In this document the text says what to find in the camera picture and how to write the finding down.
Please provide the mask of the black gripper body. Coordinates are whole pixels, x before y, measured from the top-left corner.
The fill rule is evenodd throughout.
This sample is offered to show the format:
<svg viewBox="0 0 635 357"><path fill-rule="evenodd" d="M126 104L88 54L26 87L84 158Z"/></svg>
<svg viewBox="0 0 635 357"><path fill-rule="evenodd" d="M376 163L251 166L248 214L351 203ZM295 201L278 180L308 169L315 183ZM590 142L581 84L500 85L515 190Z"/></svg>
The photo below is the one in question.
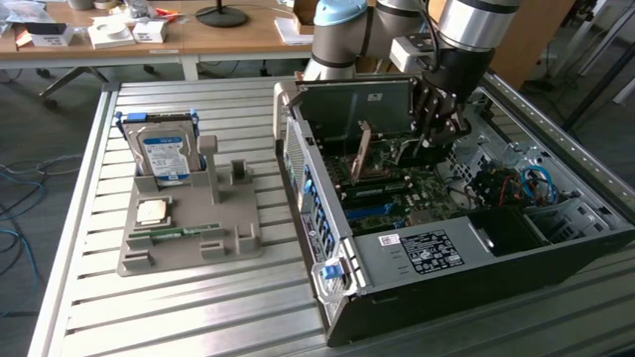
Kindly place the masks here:
<svg viewBox="0 0 635 357"><path fill-rule="evenodd" d="M490 67L495 51L495 48L488 51L442 48L439 68L423 72L420 91L436 88L456 97L468 97Z"/></svg>

